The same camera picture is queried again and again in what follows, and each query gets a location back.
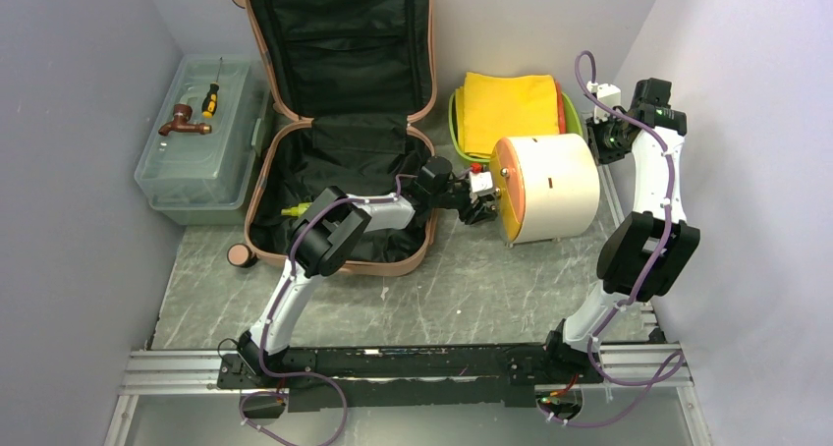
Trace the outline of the green plastic tray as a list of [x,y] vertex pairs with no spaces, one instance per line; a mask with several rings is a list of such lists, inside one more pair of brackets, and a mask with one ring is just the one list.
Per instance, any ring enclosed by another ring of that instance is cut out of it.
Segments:
[[[567,134],[575,134],[579,137],[586,140],[583,131],[583,122],[581,121],[581,117],[574,106],[571,98],[568,94],[566,94],[563,90],[563,98],[564,98],[564,107],[566,113],[566,124],[568,132]],[[461,119],[459,118],[459,113],[457,111],[457,104],[462,100],[463,96],[463,88],[460,86],[458,87],[453,94],[449,97],[449,104],[448,104],[448,129],[451,137],[452,144],[457,152],[457,154],[466,162],[475,163],[479,162],[482,164],[486,164],[489,159],[487,154],[468,154],[463,151],[462,142],[460,140],[461,136],[461,126],[460,122]]]

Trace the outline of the red printed package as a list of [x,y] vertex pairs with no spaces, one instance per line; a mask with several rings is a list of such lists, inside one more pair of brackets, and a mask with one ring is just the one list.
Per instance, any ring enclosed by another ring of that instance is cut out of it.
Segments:
[[562,87],[557,80],[553,80],[556,89],[557,123],[560,135],[568,132]]

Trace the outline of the cream appliance with orange rim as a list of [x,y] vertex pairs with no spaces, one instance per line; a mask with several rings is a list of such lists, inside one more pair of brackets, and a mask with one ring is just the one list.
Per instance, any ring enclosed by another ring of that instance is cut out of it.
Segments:
[[509,246],[575,237],[595,218],[600,178],[580,135],[501,138],[489,170]]

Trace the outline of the yellow cloth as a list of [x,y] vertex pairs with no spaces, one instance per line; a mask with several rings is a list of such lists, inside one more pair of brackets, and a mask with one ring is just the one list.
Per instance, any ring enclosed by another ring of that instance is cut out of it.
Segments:
[[489,156],[501,138],[560,135],[553,80],[550,75],[466,73],[457,104],[463,151]]

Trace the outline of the green yellow bottle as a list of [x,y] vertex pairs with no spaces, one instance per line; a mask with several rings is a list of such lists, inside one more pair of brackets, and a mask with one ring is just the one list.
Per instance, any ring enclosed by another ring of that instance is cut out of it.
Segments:
[[283,208],[280,214],[286,217],[298,218],[303,216],[310,207],[310,202],[301,202],[294,206]]

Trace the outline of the pink hard-shell suitcase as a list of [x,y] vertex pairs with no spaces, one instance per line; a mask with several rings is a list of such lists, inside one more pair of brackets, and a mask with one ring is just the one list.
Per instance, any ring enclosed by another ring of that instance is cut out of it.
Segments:
[[385,195],[435,155],[417,122],[437,98],[432,0],[243,0],[286,124],[273,131],[244,223],[282,265],[286,208],[335,186]]

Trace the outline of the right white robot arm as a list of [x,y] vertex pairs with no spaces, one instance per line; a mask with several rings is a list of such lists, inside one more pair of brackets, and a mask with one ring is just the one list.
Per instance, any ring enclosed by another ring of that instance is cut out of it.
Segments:
[[598,340],[616,314],[666,295],[700,241],[681,197],[688,119],[671,108],[670,83],[639,81],[628,109],[612,84],[589,81],[584,92],[594,104],[586,126],[598,160],[609,164],[632,155],[635,196],[632,211],[602,247],[597,283],[580,308],[548,336],[541,368],[554,382],[568,380],[579,366],[595,360]]

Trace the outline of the translucent plastic toolbox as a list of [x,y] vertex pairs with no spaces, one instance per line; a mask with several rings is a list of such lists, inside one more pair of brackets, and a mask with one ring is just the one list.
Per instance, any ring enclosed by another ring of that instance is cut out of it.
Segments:
[[[201,104],[220,57],[218,107],[208,119]],[[177,103],[191,106],[191,122],[210,125],[212,133],[160,136]],[[242,224],[270,105],[268,85],[250,57],[184,56],[134,174],[149,207],[184,226]]]

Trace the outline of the yellow black screwdriver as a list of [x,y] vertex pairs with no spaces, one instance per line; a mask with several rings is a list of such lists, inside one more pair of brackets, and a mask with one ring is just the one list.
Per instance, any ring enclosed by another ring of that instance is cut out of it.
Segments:
[[220,90],[219,78],[220,78],[220,74],[221,74],[221,71],[222,71],[223,62],[224,62],[224,59],[222,57],[220,57],[219,58],[219,65],[218,65],[217,72],[216,72],[216,75],[215,75],[215,79],[214,79],[213,82],[210,83],[208,91],[207,91],[205,97],[203,98],[203,101],[202,101],[202,104],[201,104],[201,115],[204,118],[210,119],[210,118],[213,118],[214,115],[216,114],[216,110],[217,110],[217,107],[218,107],[219,90]]

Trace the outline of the brown brass faucet valve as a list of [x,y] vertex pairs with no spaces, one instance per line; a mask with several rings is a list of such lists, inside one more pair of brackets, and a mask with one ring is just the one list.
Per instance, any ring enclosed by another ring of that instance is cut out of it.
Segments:
[[192,123],[193,108],[188,104],[177,103],[173,106],[173,118],[158,129],[158,134],[168,137],[170,133],[209,135],[212,127],[206,123]]

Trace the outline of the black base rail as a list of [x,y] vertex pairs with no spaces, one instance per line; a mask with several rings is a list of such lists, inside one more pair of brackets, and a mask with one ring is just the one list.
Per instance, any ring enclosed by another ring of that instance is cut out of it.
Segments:
[[290,348],[275,376],[257,376],[235,351],[222,356],[222,390],[281,390],[292,413],[322,408],[458,404],[535,405],[537,394],[570,382],[598,384],[586,359],[541,343]]

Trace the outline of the aluminium frame profile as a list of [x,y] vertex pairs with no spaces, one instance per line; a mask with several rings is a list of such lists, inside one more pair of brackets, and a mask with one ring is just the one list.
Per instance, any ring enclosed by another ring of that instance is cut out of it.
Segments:
[[[141,395],[248,394],[259,391],[312,391],[333,380],[349,405],[395,405],[383,399],[414,394],[403,405],[500,402],[506,407],[529,407],[532,395],[567,385],[636,387],[664,362],[682,354],[671,343],[614,343],[602,347],[595,359],[605,369],[599,374],[588,360],[573,355],[560,358],[541,344],[467,344],[444,346],[290,348],[268,361],[269,372],[250,367],[235,350],[137,351],[128,361],[121,392],[105,442],[127,441],[132,415]],[[453,382],[471,382],[466,389]]]

